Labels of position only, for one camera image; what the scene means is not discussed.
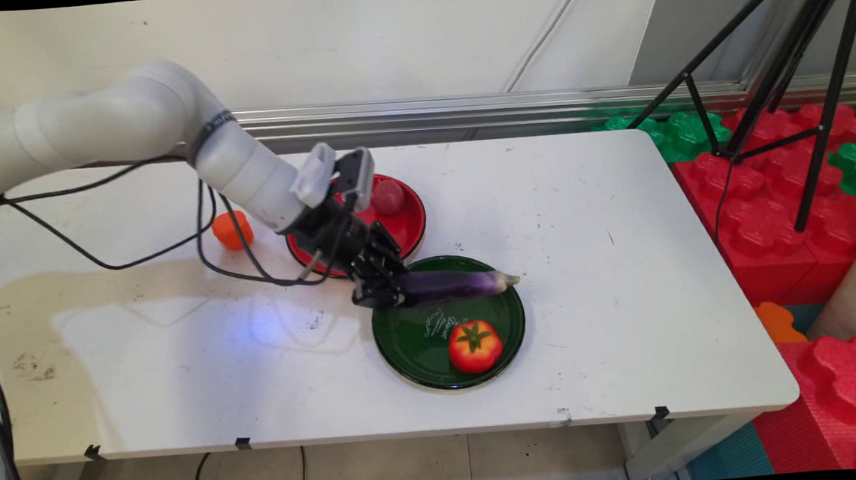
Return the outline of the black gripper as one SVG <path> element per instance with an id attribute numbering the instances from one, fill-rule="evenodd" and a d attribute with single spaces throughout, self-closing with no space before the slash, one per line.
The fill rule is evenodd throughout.
<path id="1" fill-rule="evenodd" d="M 368 222 L 338 198 L 309 211 L 287 235 L 291 256 L 312 274 L 349 276 L 351 301 L 365 309 L 388 309 L 406 296 L 395 278 L 406 275 L 401 247 L 379 220 Z"/>

